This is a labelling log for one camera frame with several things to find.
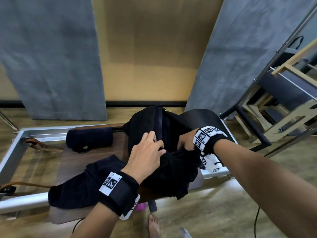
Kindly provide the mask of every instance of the black baseboard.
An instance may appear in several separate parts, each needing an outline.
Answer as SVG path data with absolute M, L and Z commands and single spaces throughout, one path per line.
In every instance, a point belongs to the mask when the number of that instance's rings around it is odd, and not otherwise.
M 163 107 L 185 107 L 187 101 L 106 101 L 107 108 L 148 107 L 160 105 Z M 0 100 L 0 108 L 24 108 L 20 100 Z

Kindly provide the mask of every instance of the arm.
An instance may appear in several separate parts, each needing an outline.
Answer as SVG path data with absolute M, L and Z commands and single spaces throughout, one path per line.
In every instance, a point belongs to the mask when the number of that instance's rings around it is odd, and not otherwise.
M 145 133 L 139 144 L 132 148 L 128 164 L 121 171 L 141 184 L 160 165 L 160 157 L 166 152 L 163 141 L 156 141 L 154 131 Z M 98 203 L 74 231 L 71 238 L 110 237 L 119 216 L 102 203 Z
M 193 130 L 179 137 L 178 147 L 194 149 Z M 288 237 L 317 234 L 317 189 L 282 166 L 227 139 L 216 140 L 213 152 L 239 184 Z

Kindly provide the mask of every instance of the gray wall panel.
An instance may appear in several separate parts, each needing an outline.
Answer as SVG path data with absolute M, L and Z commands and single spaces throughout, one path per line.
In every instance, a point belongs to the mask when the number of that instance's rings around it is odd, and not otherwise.
M 236 103 L 317 0 L 224 0 L 185 111 Z
M 107 120 L 91 0 L 0 0 L 6 74 L 33 119 Z

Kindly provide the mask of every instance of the beige wall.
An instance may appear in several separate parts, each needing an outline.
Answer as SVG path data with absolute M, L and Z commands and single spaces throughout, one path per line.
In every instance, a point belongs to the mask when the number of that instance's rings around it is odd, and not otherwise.
M 187 100 L 223 0 L 93 0 L 106 100 Z
M 0 100 L 20 100 L 2 65 L 0 65 Z

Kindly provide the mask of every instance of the folded clothing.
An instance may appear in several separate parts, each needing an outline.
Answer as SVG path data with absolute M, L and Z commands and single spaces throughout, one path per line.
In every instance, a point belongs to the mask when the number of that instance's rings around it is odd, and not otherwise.
M 167 152 L 161 156 L 159 168 L 142 184 L 162 196 L 176 196 L 179 200 L 188 193 L 187 184 L 195 180 L 201 164 L 198 150 L 177 150 L 179 136 L 192 129 L 177 114 L 160 106 L 147 107 L 123 125 L 123 131 L 129 136 L 129 154 L 143 134 L 151 130 L 155 131 L 157 140 L 163 140 Z
M 119 172 L 124 167 L 125 163 L 115 155 L 88 164 L 81 174 L 50 188 L 50 206 L 75 209 L 97 204 L 99 188 L 110 172 Z
M 86 153 L 94 148 L 112 145 L 112 127 L 70 129 L 66 135 L 66 145 L 78 153 Z

